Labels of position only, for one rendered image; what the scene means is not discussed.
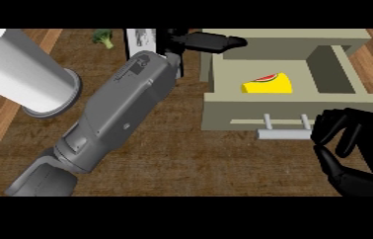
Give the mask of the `green broccoli floret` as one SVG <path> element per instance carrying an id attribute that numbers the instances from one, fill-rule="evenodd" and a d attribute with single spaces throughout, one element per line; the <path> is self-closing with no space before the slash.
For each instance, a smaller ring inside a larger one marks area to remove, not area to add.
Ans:
<path id="1" fill-rule="evenodd" d="M 114 47 L 111 39 L 112 39 L 112 31 L 109 29 L 97 29 L 93 32 L 91 41 L 94 43 L 103 43 L 108 49 Z"/>

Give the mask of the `beige drawer front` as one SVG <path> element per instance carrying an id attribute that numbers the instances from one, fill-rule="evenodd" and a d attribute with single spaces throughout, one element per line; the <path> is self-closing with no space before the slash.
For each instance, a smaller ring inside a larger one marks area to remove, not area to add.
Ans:
<path id="1" fill-rule="evenodd" d="M 373 112 L 373 94 L 204 94 L 202 130 L 255 130 L 264 128 L 264 114 L 277 128 L 302 128 L 301 115 L 314 121 L 332 109 Z"/>

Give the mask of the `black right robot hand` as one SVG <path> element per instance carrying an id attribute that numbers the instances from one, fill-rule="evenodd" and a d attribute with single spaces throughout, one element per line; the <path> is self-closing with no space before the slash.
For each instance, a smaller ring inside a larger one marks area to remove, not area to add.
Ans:
<path id="1" fill-rule="evenodd" d="M 373 113 L 351 108 L 324 110 L 311 131 L 314 154 L 327 180 L 344 197 L 373 197 Z M 358 148 L 370 173 L 345 167 L 345 158 Z"/>

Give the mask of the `beige open drawer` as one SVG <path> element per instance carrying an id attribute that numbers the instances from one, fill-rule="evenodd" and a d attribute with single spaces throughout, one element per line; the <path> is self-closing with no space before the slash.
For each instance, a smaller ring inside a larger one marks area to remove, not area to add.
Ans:
<path id="1" fill-rule="evenodd" d="M 214 92 L 240 93 L 242 84 L 276 73 L 290 79 L 293 95 L 369 94 L 341 45 L 279 49 L 236 48 L 215 54 L 201 65 Z"/>

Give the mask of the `white cup with grey print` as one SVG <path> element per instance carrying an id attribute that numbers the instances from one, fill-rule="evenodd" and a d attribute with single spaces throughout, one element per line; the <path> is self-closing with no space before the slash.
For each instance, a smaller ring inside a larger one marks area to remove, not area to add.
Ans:
<path id="1" fill-rule="evenodd" d="M 156 30 L 155 29 L 127 29 L 127 55 L 143 51 L 156 51 Z"/>

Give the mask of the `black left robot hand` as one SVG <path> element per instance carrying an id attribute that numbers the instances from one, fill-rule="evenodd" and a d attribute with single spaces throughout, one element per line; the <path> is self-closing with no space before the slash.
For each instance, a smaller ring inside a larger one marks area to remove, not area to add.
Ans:
<path id="1" fill-rule="evenodd" d="M 243 47 L 248 40 L 240 37 L 190 32 L 189 29 L 156 29 L 156 53 L 181 55 L 186 50 L 208 53 L 223 53 L 226 50 Z"/>

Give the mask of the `yellow box with watermelon print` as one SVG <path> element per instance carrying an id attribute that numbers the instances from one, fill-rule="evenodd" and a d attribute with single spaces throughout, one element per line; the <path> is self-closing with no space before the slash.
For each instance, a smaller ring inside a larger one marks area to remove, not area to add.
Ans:
<path id="1" fill-rule="evenodd" d="M 242 84 L 243 93 L 282 93 L 290 94 L 293 92 L 292 81 L 288 75 L 280 72 L 265 77 L 258 78 Z"/>

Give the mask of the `white cylinder with grey rim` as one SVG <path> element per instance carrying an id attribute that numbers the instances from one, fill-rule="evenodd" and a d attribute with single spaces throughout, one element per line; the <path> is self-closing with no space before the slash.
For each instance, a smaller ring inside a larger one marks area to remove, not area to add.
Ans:
<path id="1" fill-rule="evenodd" d="M 59 116 L 81 94 L 78 74 L 56 63 L 19 29 L 0 29 L 0 95 L 37 119 Z"/>

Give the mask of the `beige cabinet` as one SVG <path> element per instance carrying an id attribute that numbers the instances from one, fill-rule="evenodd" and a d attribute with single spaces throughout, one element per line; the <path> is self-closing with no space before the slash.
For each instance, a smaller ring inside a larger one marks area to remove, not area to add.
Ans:
<path id="1" fill-rule="evenodd" d="M 369 42 L 364 29 L 204 29 L 206 33 L 248 40 L 245 47 L 230 49 L 223 57 L 236 60 L 305 61 L 320 45 L 341 45 L 351 55 Z"/>

